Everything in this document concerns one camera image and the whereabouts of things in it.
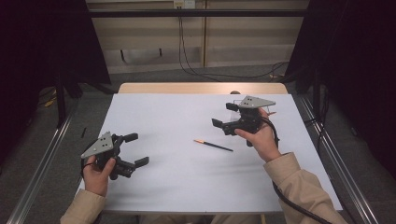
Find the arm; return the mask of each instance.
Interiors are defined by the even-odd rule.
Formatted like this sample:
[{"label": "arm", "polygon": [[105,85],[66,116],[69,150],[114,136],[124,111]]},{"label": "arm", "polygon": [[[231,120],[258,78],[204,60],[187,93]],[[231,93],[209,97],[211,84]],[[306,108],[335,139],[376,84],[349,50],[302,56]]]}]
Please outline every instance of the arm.
[{"label": "arm", "polygon": [[[95,157],[88,158],[88,163],[95,162]],[[110,159],[103,171],[94,164],[87,165],[84,170],[85,190],[81,189],[61,218],[62,224],[90,224],[99,216],[105,207],[108,176],[116,161]]]},{"label": "arm", "polygon": [[[260,112],[268,118],[263,109]],[[264,168],[268,175],[286,198],[331,223],[346,223],[333,208],[332,200],[321,187],[318,178],[302,170],[293,153],[282,155],[279,152],[268,125],[264,124],[254,134],[243,130],[235,130],[235,133],[252,143],[259,156],[266,161]],[[280,205],[288,223],[317,223],[282,201]]]}]

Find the gray floor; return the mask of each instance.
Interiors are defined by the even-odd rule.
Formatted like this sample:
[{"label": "gray floor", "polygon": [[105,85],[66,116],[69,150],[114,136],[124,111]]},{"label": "gray floor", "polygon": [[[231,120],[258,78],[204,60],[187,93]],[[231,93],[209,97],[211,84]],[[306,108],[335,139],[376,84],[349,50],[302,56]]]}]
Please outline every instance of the gray floor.
[{"label": "gray floor", "polygon": [[[276,74],[284,73],[285,68],[286,66],[282,67]],[[240,76],[212,76],[221,81],[265,82],[271,80],[271,78],[268,76],[255,79],[243,77],[263,75],[270,70],[271,66],[268,65],[253,65],[196,69],[196,72],[199,74]],[[113,84],[107,87],[113,90],[117,90],[123,82],[213,81],[202,76],[188,75],[182,70],[119,74],[112,75],[111,79]],[[53,156],[45,177],[40,183],[40,188],[29,212],[25,217],[22,217],[23,223],[56,223],[73,199],[78,187],[78,155],[92,139],[98,136],[112,98],[111,95],[105,95],[86,84],[81,84],[81,88],[84,90],[81,99],[75,100],[66,97],[68,108],[77,105],[76,113],[67,128],[62,143]],[[293,94],[303,119],[308,119],[301,104],[303,96],[295,93],[293,83],[287,84],[287,89]],[[309,91],[304,96],[309,98],[312,95],[311,93],[312,91]],[[18,200],[34,176],[35,169],[45,154],[55,132],[56,124],[56,104],[50,107],[38,107],[32,123],[21,138],[19,145],[16,146],[3,165],[3,173],[0,175],[0,223],[8,221]],[[367,199],[369,206],[373,209],[378,223],[394,223],[394,220],[396,220],[396,213],[394,212],[396,207],[396,181],[372,157],[364,140],[355,136],[350,131],[351,128],[352,125],[344,117],[342,111],[331,101],[326,122],[327,132]],[[308,127],[307,130],[311,134],[314,144],[316,144],[318,135],[312,130],[312,126]],[[337,172],[333,169],[333,165],[323,147],[320,147],[320,152],[340,199],[344,202],[356,223],[363,223],[359,211],[355,208],[354,202],[349,197]],[[347,210],[343,211],[342,215],[349,223],[353,223]],[[266,218],[267,223],[284,223],[282,214],[269,214]],[[102,223],[134,223],[134,217],[104,215]]]}]

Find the black curtain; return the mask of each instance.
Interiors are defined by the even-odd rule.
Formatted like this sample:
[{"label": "black curtain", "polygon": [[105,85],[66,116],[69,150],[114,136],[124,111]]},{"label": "black curtain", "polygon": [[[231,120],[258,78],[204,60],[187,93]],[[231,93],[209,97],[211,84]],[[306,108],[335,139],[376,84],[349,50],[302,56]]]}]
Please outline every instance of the black curtain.
[{"label": "black curtain", "polygon": [[392,6],[391,1],[311,0],[286,76],[297,79],[296,88],[304,92],[318,75],[373,155],[396,177]]},{"label": "black curtain", "polygon": [[4,143],[0,162],[35,112],[38,93],[54,86],[57,74],[62,74],[66,88],[79,82],[110,82],[86,12],[84,0],[0,2],[0,136]]}]

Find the table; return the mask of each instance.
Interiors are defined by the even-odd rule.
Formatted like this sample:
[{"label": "table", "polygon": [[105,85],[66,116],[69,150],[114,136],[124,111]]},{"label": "table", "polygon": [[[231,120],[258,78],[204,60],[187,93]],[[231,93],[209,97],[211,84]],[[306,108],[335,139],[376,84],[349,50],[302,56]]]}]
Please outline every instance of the table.
[{"label": "table", "polygon": [[[301,132],[305,126],[295,103],[285,94],[282,84],[128,83],[120,87],[120,94],[114,95],[101,133],[138,133],[137,141],[121,147],[120,156],[126,161],[149,156],[150,163],[136,170],[131,179],[122,177],[110,182],[105,211],[128,214],[281,211],[257,152],[247,147],[245,140],[225,136],[211,125],[211,116],[226,120],[234,113],[225,108],[226,103],[245,97],[231,95],[231,91],[279,102],[274,105],[279,113],[272,121],[279,127],[279,136],[284,137],[280,137],[281,152],[294,151],[302,167],[314,171],[335,208],[341,210],[309,135]],[[225,153],[202,147],[193,143],[195,137],[236,150]]]},{"label": "table", "polygon": [[174,83],[124,83],[119,93],[199,93],[229,94],[287,94],[281,83],[213,83],[213,82],[174,82]]}]

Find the aluminum rail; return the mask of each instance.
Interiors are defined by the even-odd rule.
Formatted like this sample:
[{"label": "aluminum rail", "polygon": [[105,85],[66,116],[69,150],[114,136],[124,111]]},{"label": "aluminum rail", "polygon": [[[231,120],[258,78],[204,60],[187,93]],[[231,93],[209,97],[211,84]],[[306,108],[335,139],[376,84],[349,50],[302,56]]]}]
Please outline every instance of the aluminum rail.
[{"label": "aluminum rail", "polygon": [[132,17],[304,17],[305,9],[89,9],[41,11],[39,15],[91,18]]},{"label": "aluminum rail", "polygon": [[39,163],[37,169],[33,177],[31,178],[27,188],[25,189],[24,193],[20,197],[17,205],[15,206],[14,210],[9,217],[7,224],[22,224],[26,219],[26,216],[35,201],[35,196],[37,195],[40,186],[44,180],[44,177],[47,174],[47,171],[55,157],[55,154],[61,144],[64,135],[69,127],[71,118],[75,114],[77,107],[78,107],[79,99],[77,99],[71,106],[71,111],[69,115],[66,117],[63,125],[56,129],[49,146],[47,147],[46,152],[44,153],[43,159]]},{"label": "aluminum rail", "polygon": [[[313,119],[315,117],[312,112],[313,106],[306,97],[303,97],[301,100],[309,118]],[[320,130],[322,129],[322,124],[315,122],[314,127],[317,133],[319,134]],[[348,171],[343,159],[341,158],[340,154],[337,151],[337,148],[335,147],[334,143],[332,142],[332,139],[330,138],[329,134],[326,132],[325,129],[323,129],[321,141],[337,173],[340,175],[341,180],[344,183],[347,192],[349,193],[349,196],[351,197],[353,203],[355,204],[355,207],[358,209],[358,212],[361,215],[361,218],[364,221],[364,223],[377,224],[378,221],[370,207],[370,204],[368,204],[360,188],[358,187],[352,175]]]}]

